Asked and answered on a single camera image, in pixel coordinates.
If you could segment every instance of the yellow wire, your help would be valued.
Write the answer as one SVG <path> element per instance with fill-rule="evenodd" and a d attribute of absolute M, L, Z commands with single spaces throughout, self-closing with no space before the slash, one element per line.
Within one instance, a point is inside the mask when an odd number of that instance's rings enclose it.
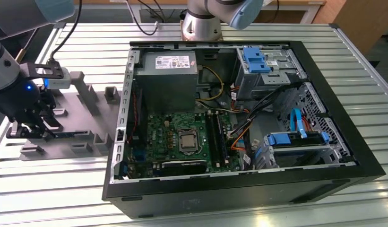
<path fill-rule="evenodd" d="M 203 66 L 207 70 L 211 71 L 211 73 L 216 76 L 216 78 L 219 79 L 219 82 L 220 82 L 220 91 L 219 91 L 219 94 L 211 98 L 202 98 L 202 99 L 198 99 L 197 101 L 210 101 L 210 100 L 214 100 L 216 98 L 219 98 L 222 96 L 222 94 L 224 93 L 224 82 L 222 81 L 222 78 L 220 76 L 218 75 L 218 73 L 208 67 L 208 66 Z"/>

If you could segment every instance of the motherboard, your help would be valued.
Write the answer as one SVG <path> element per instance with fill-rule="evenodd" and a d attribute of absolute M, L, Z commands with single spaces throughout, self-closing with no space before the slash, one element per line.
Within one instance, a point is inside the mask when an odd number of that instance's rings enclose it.
<path fill-rule="evenodd" d="M 142 177 L 218 173 L 240 169 L 230 150 L 228 113 L 170 113 L 149 116 L 146 150 L 135 150 Z"/>

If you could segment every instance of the slatted metal surface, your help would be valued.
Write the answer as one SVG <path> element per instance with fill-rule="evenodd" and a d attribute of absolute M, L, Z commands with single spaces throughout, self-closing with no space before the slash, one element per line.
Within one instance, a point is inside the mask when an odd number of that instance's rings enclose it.
<path fill-rule="evenodd" d="M 71 25 L 53 32 L 39 63 Z M 226 40 L 304 42 L 387 175 L 311 204 L 133 222 L 102 201 L 107 157 L 23 162 L 19 151 L 25 140 L 3 137 L 6 120 L 0 127 L 0 225 L 388 226 L 388 88 L 383 79 L 347 38 L 339 37 L 342 31 L 327 25 L 252 25 L 244 31 L 223 26 L 223 34 Z M 85 80 L 95 84 L 95 90 L 121 87 L 129 43 L 139 40 L 181 40 L 179 25 L 162 26 L 155 36 L 147 37 L 133 24 L 81 24 L 57 58 L 71 71 L 85 71 Z"/>

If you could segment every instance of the ram slot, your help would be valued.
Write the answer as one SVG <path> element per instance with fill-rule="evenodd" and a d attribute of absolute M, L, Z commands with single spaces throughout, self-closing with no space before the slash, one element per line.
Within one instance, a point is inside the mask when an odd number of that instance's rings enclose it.
<path fill-rule="evenodd" d="M 219 136 L 219 148 L 222 150 L 222 159 L 223 159 L 223 163 L 228 164 L 230 155 L 227 153 L 227 148 L 226 148 L 224 129 L 223 129 L 219 115 L 215 115 L 215 117 L 216 117 L 216 122 L 218 122 L 218 136 Z"/>
<path fill-rule="evenodd" d="M 206 124 L 207 124 L 207 132 L 208 132 L 208 144 L 210 144 L 212 166 L 222 167 L 224 166 L 224 154 L 223 154 L 222 139 L 220 139 L 223 137 L 223 133 L 220 134 L 219 119 L 214 113 L 211 115 L 207 115 Z"/>

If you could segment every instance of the screw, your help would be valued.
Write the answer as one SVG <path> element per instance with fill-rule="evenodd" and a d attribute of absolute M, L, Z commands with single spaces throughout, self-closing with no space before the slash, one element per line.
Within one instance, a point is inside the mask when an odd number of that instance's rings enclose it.
<path fill-rule="evenodd" d="M 6 67 L 11 67 L 13 66 L 13 63 L 11 63 L 10 60 L 5 60 L 3 64 L 5 64 Z"/>

